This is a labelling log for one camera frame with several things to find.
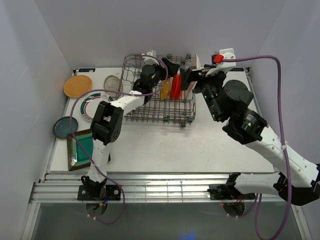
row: metal wire rack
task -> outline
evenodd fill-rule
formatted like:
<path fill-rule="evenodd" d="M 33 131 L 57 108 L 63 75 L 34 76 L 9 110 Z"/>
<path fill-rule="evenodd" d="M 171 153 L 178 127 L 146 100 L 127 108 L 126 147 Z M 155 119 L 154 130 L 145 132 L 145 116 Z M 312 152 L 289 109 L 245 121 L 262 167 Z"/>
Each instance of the metal wire rack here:
<path fill-rule="evenodd" d="M 193 57 L 191 55 L 172 56 L 168 54 L 166 56 L 158 55 L 157 58 L 167 57 L 172 63 L 179 64 L 182 68 L 187 68 Z M 135 81 L 140 77 L 142 67 L 145 65 L 144 59 L 139 54 L 128 55 L 123 60 L 121 83 L 125 89 L 125 85 L 130 86 L 132 89 Z M 155 91 L 161 87 L 161 82 L 155 87 Z M 152 123 L 173 123 L 180 124 L 181 127 L 186 127 L 187 124 L 191 124 L 196 117 L 196 98 L 195 94 L 190 92 L 186 96 L 185 92 L 182 92 L 182 96 L 179 99 L 160 100 L 160 91 L 152 95 L 150 101 L 144 106 L 138 107 L 125 116 L 127 121 L 142 121 Z"/>

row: dish rack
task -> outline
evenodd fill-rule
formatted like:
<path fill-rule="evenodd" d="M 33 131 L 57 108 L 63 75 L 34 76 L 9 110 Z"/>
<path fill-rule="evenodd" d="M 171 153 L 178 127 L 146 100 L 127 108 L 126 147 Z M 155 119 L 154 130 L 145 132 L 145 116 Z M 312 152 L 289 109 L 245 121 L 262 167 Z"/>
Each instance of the dish rack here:
<path fill-rule="evenodd" d="M 157 58 L 162 59 L 167 57 L 172 63 L 179 64 L 182 68 L 187 68 L 191 65 L 193 57 L 191 55 L 172 56 L 157 55 Z M 144 59 L 139 54 L 128 55 L 123 60 L 121 83 L 124 85 L 130 84 L 131 89 L 135 81 L 140 77 L 142 67 L 145 65 Z M 162 81 L 154 88 L 154 91 L 160 89 Z M 184 128 L 190 125 L 196 117 L 196 97 L 193 92 L 185 96 L 185 92 L 179 99 L 160 100 L 160 91 L 152 95 L 149 102 L 141 107 L 137 107 L 132 112 L 125 115 L 127 121 L 142 121 L 152 123 L 173 123 L 179 124 Z"/>

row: square plate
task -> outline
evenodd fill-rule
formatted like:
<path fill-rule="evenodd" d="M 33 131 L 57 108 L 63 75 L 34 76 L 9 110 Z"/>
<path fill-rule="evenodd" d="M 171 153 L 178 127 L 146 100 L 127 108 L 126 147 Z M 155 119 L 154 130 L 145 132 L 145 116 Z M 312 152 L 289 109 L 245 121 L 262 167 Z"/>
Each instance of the square plate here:
<path fill-rule="evenodd" d="M 74 133 L 84 149 L 91 155 L 94 151 L 94 142 L 92 138 L 92 132 L 90 129 L 77 131 Z M 74 171 L 78 169 L 83 169 L 90 167 L 90 159 L 84 153 L 84 151 L 76 143 L 72 134 L 69 133 L 66 136 L 66 145 L 68 152 L 68 170 Z"/>

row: white table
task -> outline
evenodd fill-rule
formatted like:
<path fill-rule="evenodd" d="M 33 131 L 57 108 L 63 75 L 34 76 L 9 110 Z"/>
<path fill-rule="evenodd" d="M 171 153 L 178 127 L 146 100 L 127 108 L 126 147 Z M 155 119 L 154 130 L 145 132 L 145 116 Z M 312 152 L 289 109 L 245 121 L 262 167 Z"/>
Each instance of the white table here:
<path fill-rule="evenodd" d="M 122 69 L 96 68 L 94 73 L 80 73 L 93 81 L 92 89 L 103 89 L 107 76 L 120 78 Z M 237 79 L 249 87 L 245 72 L 228 72 L 227 79 Z M 68 102 L 66 116 L 74 98 Z M 79 123 L 78 131 L 89 129 L 91 122 L 80 114 L 80 100 L 73 116 Z M 250 109 L 257 111 L 252 101 Z M 109 173 L 273 173 L 273 166 L 253 150 L 231 139 L 214 122 L 202 95 L 196 95 L 195 121 L 185 128 L 178 124 L 132 122 L 123 119 L 121 134 L 113 143 L 113 158 L 108 163 Z M 87 172 L 88 168 L 68 171 L 67 141 L 58 139 L 50 163 L 54 173 Z"/>

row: gray floor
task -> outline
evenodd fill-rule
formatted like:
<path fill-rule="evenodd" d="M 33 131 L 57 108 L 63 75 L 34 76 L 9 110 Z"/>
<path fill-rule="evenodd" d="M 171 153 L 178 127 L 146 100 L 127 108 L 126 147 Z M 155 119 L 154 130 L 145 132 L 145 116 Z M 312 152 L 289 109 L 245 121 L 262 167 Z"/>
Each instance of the gray floor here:
<path fill-rule="evenodd" d="M 264 238 L 278 229 L 285 202 L 263 202 L 259 228 Z M 109 204 L 103 218 L 112 220 L 120 204 Z M 127 204 L 122 218 L 109 226 L 73 210 L 85 213 L 84 203 L 41 204 L 33 240 L 255 240 L 255 212 L 238 220 L 232 217 L 200 212 L 224 213 L 218 203 Z M 278 240 L 300 240 L 293 213 Z"/>

